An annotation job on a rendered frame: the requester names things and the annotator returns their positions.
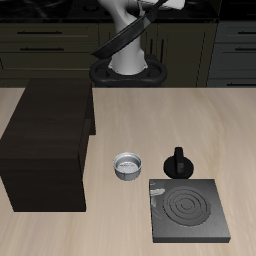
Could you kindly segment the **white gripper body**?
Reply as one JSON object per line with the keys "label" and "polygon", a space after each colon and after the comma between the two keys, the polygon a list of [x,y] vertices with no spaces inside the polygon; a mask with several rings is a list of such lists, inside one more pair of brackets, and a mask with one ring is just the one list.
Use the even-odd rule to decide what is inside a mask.
{"label": "white gripper body", "polygon": [[[142,3],[143,7],[149,7],[156,4],[159,0],[138,0]],[[181,10],[185,5],[185,0],[167,0],[165,3],[163,3],[159,9],[160,10]]]}

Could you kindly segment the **black frying pan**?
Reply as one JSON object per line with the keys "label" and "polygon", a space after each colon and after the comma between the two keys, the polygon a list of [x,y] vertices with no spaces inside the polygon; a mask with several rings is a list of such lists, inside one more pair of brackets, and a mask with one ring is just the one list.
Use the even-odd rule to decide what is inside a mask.
{"label": "black frying pan", "polygon": [[144,14],[142,17],[136,19],[131,24],[126,26],[114,37],[112,37],[110,40],[92,52],[92,55],[99,59],[106,59],[133,42],[156,19],[158,9],[166,1],[167,0],[159,0],[153,5],[148,13]]}

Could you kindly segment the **grey kitchen drawer unit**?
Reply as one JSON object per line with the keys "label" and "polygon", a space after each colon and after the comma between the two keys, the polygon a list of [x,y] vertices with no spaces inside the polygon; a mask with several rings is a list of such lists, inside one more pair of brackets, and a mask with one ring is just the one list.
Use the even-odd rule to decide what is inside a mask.
{"label": "grey kitchen drawer unit", "polygon": [[207,86],[256,88],[256,21],[218,24]]}

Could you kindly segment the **dark kitchen cupboards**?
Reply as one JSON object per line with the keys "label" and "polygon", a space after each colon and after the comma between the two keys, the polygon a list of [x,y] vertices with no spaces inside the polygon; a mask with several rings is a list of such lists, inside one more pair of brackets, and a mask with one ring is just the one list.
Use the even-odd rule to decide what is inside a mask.
{"label": "dark kitchen cupboards", "polygon": [[0,0],[0,87],[87,77],[90,53],[114,34],[98,0]]}

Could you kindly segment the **round black stove knob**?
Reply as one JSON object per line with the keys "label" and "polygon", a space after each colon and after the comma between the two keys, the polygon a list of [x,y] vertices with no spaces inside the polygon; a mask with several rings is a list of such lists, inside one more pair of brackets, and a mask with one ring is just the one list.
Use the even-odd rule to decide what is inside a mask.
{"label": "round black stove knob", "polygon": [[165,160],[163,170],[172,179],[188,179],[194,172],[194,165],[184,156],[183,148],[176,147],[174,155]]}

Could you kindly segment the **small silver metal pot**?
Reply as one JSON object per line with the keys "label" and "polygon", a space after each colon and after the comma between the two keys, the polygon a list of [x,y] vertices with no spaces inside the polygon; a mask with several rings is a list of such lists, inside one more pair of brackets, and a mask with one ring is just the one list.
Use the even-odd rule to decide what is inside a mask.
{"label": "small silver metal pot", "polygon": [[142,160],[132,152],[124,152],[113,160],[116,176],[123,181],[135,180],[141,173]]}

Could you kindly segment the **dark wooden cabinet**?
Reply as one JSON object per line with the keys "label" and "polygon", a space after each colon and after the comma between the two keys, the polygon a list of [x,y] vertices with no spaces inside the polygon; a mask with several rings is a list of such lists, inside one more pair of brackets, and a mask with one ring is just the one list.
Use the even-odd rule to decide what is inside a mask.
{"label": "dark wooden cabinet", "polygon": [[16,212],[84,212],[96,133],[91,81],[32,79],[0,139],[0,178]]}

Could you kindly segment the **dark grey stove plate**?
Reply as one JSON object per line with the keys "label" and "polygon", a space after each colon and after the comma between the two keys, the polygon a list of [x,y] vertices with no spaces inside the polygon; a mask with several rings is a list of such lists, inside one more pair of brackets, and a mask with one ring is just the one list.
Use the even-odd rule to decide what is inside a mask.
{"label": "dark grey stove plate", "polygon": [[154,243],[228,243],[214,179],[150,179]]}

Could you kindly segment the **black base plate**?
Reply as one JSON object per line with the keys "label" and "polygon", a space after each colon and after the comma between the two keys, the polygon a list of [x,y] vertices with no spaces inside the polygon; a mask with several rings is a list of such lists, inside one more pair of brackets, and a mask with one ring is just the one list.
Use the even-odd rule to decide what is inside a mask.
{"label": "black base plate", "polygon": [[90,78],[96,87],[160,87],[167,78],[166,67],[153,54],[146,54],[147,69],[135,75],[121,75],[109,68],[110,58],[100,59],[90,68]]}

